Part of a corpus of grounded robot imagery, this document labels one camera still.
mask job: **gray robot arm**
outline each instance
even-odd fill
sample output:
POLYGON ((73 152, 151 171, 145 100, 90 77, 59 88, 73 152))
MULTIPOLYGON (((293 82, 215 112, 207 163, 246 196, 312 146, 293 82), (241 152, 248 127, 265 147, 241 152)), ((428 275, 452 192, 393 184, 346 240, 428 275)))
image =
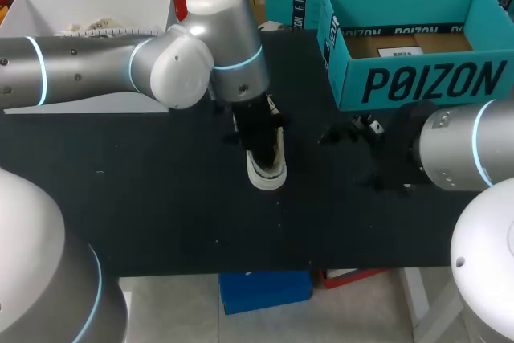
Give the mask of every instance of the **gray robot arm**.
POLYGON ((444 190, 481 191, 514 178, 514 100, 443 108, 419 136, 419 159, 444 190))
POLYGON ((155 38, 22 37, 0 44, 0 108, 140 92, 168 108, 205 94, 262 95, 269 76, 248 0, 187 0, 189 16, 155 38))

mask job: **robotic arm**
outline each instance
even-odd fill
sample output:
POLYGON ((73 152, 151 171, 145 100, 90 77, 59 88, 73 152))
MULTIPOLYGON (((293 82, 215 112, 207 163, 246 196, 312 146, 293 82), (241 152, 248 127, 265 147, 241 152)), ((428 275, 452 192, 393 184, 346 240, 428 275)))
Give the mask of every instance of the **robotic arm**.
POLYGON ((212 81, 216 99, 252 100, 269 85, 248 0, 187 0, 189 15, 163 35, 112 39, 22 37, 0 45, 0 108, 140 92, 188 108, 212 81))
MULTIPOLYGON (((140 92, 168 108, 188 108, 212 82, 215 98, 232 105, 241 131, 248 114, 260 114, 255 105, 269 85, 248 1, 187 0, 187 6, 187 19, 156 38, 3 39, 0 108, 112 92, 140 92)), ((512 127, 510 100, 439 110, 424 102, 401 109, 387 131, 370 115, 356 116, 322 139, 363 136, 377 166, 365 182, 373 187, 404 190, 432 182, 445 190, 485 190, 457 223, 451 264, 487 343, 514 340, 512 127)), ((120 289, 104 276, 95 252, 64 230, 51 198, 3 170, 0 247, 11 251, 0 254, 0 272, 10 273, 0 275, 0 341, 122 341, 120 289), (13 221, 16 214, 26 221, 13 221)))
POLYGON ((415 194, 415 185, 482 192, 459 217, 451 269, 473 343, 514 341, 514 100, 438 109, 404 105, 387 130, 371 115, 332 127, 321 142, 364 137, 375 170, 364 184, 415 194))

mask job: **sneaker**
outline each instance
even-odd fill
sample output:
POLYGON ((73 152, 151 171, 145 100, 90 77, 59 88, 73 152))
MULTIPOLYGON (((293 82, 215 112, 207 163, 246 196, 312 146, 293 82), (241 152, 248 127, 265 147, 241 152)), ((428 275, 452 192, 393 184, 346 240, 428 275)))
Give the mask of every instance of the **sneaker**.
MULTIPOLYGON (((271 114, 279 114, 279 110, 267 96, 267 102, 270 105, 271 114)), ((284 128, 279 127, 275 130, 275 160, 269 168, 263 168, 254 159, 251 150, 247 150, 247 170, 250 182, 261 190, 275 190, 280 188, 286 181, 288 168, 286 166, 286 158, 284 152, 284 128)))

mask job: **shoebox lid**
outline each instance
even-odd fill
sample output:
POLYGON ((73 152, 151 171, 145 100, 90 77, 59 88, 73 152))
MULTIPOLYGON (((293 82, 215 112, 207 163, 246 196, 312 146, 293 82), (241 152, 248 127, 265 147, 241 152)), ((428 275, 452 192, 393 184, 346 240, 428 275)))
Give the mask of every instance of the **shoebox lid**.
POLYGON ((322 0, 266 0, 266 20, 315 30, 320 21, 322 0))
POLYGON ((343 111, 478 103, 512 88, 514 25, 498 0, 323 0, 317 38, 343 111))
MULTIPOLYGON (((71 25, 110 18, 141 32, 164 32, 176 23, 173 0, 14 0, 0 25, 0 38, 52 36, 71 25)), ((118 92, 64 104, 7 109, 7 114, 168 112, 155 100, 118 92)))

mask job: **white box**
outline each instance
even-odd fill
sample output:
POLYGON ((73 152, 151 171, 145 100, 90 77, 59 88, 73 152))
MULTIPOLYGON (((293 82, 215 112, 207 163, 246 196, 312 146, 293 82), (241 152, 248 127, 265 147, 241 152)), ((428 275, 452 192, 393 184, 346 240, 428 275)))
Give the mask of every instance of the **white box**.
MULTIPOLYGON (((68 29, 71 24, 88 26, 102 18, 112 18, 125 27, 163 32, 177 21, 173 0, 14 0, 0 25, 0 38, 52 36, 68 29)), ((6 113, 167 111, 166 107, 147 96, 134 92, 119 92, 65 104, 12 108, 7 109, 6 113)))

